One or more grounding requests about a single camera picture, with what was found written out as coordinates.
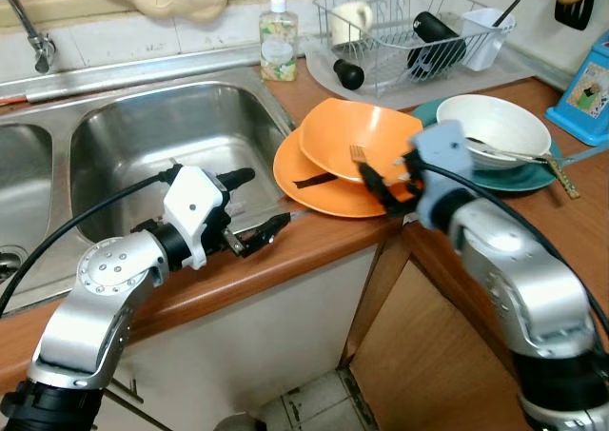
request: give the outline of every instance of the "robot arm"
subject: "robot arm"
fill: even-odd
[[[426,129],[413,146],[403,158],[413,181],[422,184],[417,213],[425,227],[449,237],[464,268],[488,294],[513,354],[527,422],[536,431],[608,431],[605,354],[595,348],[596,329],[578,277],[511,216],[420,166],[471,180],[473,166],[458,123]],[[397,206],[391,209],[395,213]]]
[[[51,316],[33,354],[28,380],[5,396],[6,430],[91,429],[103,390],[127,344],[135,310],[170,270],[199,269],[206,255],[230,249],[245,257],[273,241],[290,220],[271,218],[246,238],[227,228],[229,191],[252,169],[211,176],[182,167],[161,222],[147,221],[124,238],[104,240],[82,257],[72,291]]]

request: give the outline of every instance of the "wooden countertop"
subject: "wooden countertop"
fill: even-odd
[[[292,84],[269,83],[286,111],[299,124],[306,114],[332,96],[321,88],[299,62],[300,75]],[[557,92],[527,79],[486,90],[485,93],[513,101],[540,118],[556,104]],[[0,108],[0,114],[19,107]],[[585,146],[550,126],[565,154]],[[582,198],[569,201],[557,184],[532,194],[508,196],[508,202],[536,224],[572,262],[603,305],[607,304],[607,167],[609,153],[568,168]],[[190,269],[174,274],[138,312],[131,340],[140,341],[160,331],[196,320],[297,275],[374,245],[399,232],[400,223],[386,219],[342,220],[311,213],[290,224],[275,245],[238,260],[230,254],[216,255],[199,272]],[[491,346],[501,352],[501,338],[490,305],[480,288],[466,275],[458,257],[443,235],[418,224],[403,231],[413,252],[430,272],[435,285],[453,301]],[[24,379],[31,353],[49,316],[59,302],[0,320],[0,394]]]

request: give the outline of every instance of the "sink basin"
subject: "sink basin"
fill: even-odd
[[[71,141],[72,211],[81,213],[110,194],[172,166],[172,161],[215,174],[252,167],[256,178],[233,192],[232,229],[262,222],[282,196],[272,174],[284,139],[263,105],[226,84],[165,89],[118,100],[92,112]],[[122,236],[163,213],[166,184],[140,190],[82,223],[98,242]],[[247,214],[247,220],[241,215]]]
[[[51,171],[50,134],[33,125],[0,125],[0,282],[44,239]]]

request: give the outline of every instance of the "kitchen sink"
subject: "kitchen sink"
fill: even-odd
[[[253,181],[231,194],[231,229],[282,212],[272,163],[291,120],[260,77],[230,69],[0,116],[0,282],[65,221],[174,163]],[[166,184],[110,206],[57,242],[17,288],[15,311],[67,293],[95,242],[163,214]]]
[[[34,125],[0,126],[0,282],[44,239],[49,224],[51,137]]]

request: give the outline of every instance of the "hanging spatula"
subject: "hanging spatula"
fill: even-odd
[[[554,18],[573,29],[585,29],[593,6],[594,0],[556,0]]]

